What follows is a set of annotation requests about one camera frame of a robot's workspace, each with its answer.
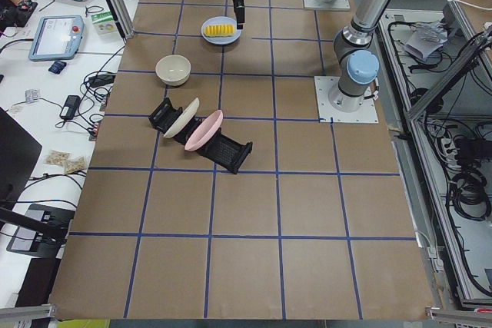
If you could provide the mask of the blue plate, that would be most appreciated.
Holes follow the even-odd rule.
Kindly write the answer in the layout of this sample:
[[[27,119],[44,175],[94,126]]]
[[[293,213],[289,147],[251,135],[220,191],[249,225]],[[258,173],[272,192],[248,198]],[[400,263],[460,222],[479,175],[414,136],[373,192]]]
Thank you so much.
[[[233,24],[236,28],[236,32],[234,33],[233,36],[231,37],[226,37],[226,38],[209,38],[204,35],[204,28],[206,25],[214,25],[214,24]],[[201,35],[202,37],[214,44],[214,45],[229,45],[239,39],[241,36],[242,30],[238,30],[236,27],[236,21],[233,18],[226,17],[226,16],[217,16],[213,18],[209,18],[207,21],[205,21],[202,26],[201,26]]]

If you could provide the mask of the ridged bread roll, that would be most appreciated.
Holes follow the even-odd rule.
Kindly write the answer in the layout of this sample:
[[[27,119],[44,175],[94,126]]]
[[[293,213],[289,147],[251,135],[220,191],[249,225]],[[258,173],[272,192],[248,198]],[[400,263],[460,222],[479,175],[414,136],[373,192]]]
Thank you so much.
[[[231,37],[236,32],[233,24],[214,24],[206,25],[204,35],[209,38],[226,38]]]

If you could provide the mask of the cream plate in rack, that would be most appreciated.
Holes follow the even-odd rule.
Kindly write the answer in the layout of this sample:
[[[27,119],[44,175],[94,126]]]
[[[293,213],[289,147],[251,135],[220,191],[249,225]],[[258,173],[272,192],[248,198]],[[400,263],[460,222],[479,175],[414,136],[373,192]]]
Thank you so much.
[[[163,134],[164,138],[173,138],[190,122],[195,116],[200,105],[199,98],[195,98],[178,116],[177,120],[170,126],[170,128]]]

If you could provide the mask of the pink plate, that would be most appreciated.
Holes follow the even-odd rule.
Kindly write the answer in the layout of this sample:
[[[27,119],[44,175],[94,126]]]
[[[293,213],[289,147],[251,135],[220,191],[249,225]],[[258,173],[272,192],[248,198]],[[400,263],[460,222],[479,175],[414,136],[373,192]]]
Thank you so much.
[[[216,110],[206,117],[193,131],[187,140],[184,149],[186,151],[196,151],[203,147],[213,135],[218,131],[223,121],[223,111]]]

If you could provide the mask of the black plate rack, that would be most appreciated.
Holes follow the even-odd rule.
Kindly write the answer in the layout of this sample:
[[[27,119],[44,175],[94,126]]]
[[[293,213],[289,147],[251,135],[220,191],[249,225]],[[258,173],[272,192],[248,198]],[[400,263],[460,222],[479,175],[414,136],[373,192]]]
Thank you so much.
[[[183,112],[185,108],[174,108],[169,98],[165,98],[163,102],[153,110],[148,116],[151,126],[164,134],[170,126],[177,120],[178,116]],[[185,146],[187,140],[198,127],[198,125],[204,119],[200,119],[195,116],[190,122],[179,132],[173,139],[178,143]],[[218,131],[213,135],[203,147],[199,148],[197,152],[202,157],[207,158],[210,161],[222,166],[232,174],[236,174],[241,165],[244,163],[246,157],[251,153],[253,143],[248,142],[246,144],[240,144],[237,141],[229,138],[221,133],[221,126]]]

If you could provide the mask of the cream bowl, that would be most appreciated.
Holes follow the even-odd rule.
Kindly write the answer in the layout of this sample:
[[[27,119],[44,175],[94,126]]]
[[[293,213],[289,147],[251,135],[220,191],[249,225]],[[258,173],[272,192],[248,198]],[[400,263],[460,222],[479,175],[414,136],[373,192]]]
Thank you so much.
[[[191,62],[181,55],[167,55],[158,61],[155,73],[166,85],[181,86],[190,77]]]

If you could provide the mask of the green white carton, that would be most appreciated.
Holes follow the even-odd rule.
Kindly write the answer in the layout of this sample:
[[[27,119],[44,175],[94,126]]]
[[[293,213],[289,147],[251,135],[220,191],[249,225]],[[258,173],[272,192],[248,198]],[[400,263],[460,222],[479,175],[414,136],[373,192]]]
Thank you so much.
[[[110,12],[99,12],[91,16],[91,23],[98,35],[116,32],[117,26]]]

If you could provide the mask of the near teach pendant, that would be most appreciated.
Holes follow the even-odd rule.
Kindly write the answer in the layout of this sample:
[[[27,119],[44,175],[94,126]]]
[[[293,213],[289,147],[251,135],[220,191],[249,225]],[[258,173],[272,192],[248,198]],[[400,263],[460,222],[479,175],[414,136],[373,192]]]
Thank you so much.
[[[31,61],[73,59],[81,44],[84,28],[84,20],[80,15],[42,17],[28,59]]]

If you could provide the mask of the black power adapter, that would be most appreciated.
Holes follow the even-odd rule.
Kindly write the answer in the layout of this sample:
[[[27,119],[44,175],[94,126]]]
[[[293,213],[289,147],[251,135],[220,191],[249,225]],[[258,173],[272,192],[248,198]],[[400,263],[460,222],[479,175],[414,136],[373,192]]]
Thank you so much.
[[[74,95],[74,94],[68,95],[67,98],[65,99],[64,105],[62,106],[59,117],[63,121],[72,120],[75,117],[80,104],[81,104],[81,98],[78,95]]]

